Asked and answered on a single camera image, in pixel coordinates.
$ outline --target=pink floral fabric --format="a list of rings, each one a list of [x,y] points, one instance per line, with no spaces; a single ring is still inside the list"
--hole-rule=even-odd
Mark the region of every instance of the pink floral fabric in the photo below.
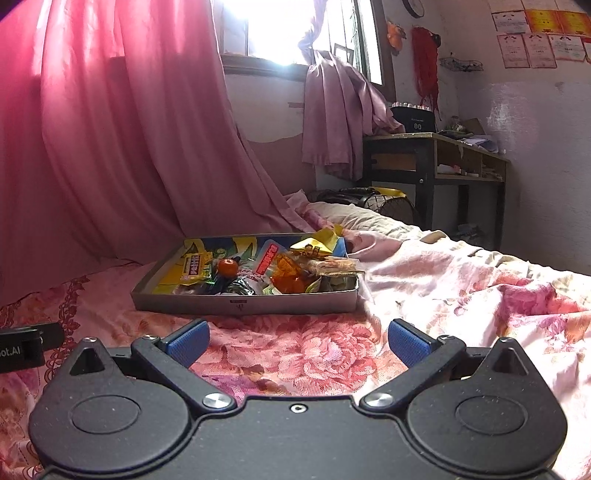
[[[330,224],[304,203],[294,207],[316,228]],[[208,317],[211,343],[191,370],[239,401],[260,394],[359,398],[405,370],[387,345],[393,318],[434,337],[456,335],[469,346],[491,346],[498,336],[510,335],[525,348],[569,421],[556,472],[566,480],[589,477],[590,311],[548,283],[516,277],[438,244],[400,242],[375,232],[343,234],[366,269],[357,312]],[[187,322],[134,310],[129,291],[150,267],[114,267],[0,309],[0,328],[53,320],[67,335],[60,349],[46,354],[43,367],[0,375],[2,480],[30,479],[40,470],[27,435],[28,416],[82,337],[127,345],[145,333],[165,336]]]

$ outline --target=metal screw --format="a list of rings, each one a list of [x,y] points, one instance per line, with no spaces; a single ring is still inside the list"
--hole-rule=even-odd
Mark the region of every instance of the metal screw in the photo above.
[[[373,408],[386,408],[394,403],[394,397],[388,393],[372,392],[365,397],[365,403]]]
[[[290,410],[293,413],[304,413],[306,410],[308,410],[308,407],[306,407],[305,405],[296,404],[296,405],[292,405],[290,407]]]
[[[220,408],[229,407],[232,404],[232,397],[226,395],[225,393],[210,393],[209,395],[205,395],[203,397],[203,405],[208,408],[215,408],[219,410]]]

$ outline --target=curtain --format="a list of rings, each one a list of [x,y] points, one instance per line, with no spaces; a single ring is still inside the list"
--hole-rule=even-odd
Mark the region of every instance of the curtain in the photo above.
[[[185,236],[310,229],[233,121],[209,0],[25,0],[0,44],[0,305]]]
[[[363,174],[363,136],[404,133],[382,94],[359,71],[331,52],[313,49],[327,0],[314,0],[315,15],[298,46],[310,59],[304,90],[303,162],[346,180]]]

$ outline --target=yellow snack package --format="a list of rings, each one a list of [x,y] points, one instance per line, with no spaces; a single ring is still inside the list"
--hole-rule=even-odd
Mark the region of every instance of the yellow snack package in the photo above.
[[[180,277],[181,285],[192,285],[198,281],[210,280],[212,277],[211,252],[198,252],[184,256],[183,273]]]
[[[340,225],[335,225],[334,230],[331,228],[323,228],[322,230],[318,230],[311,237],[305,238],[292,245],[290,250],[312,258],[328,257],[329,255],[332,255],[332,252],[335,250],[340,231],[342,231]]]

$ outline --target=wall clock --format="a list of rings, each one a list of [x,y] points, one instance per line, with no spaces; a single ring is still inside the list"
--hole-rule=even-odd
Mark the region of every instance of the wall clock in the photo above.
[[[425,7],[421,0],[402,0],[404,6],[414,18],[422,18],[425,16]]]

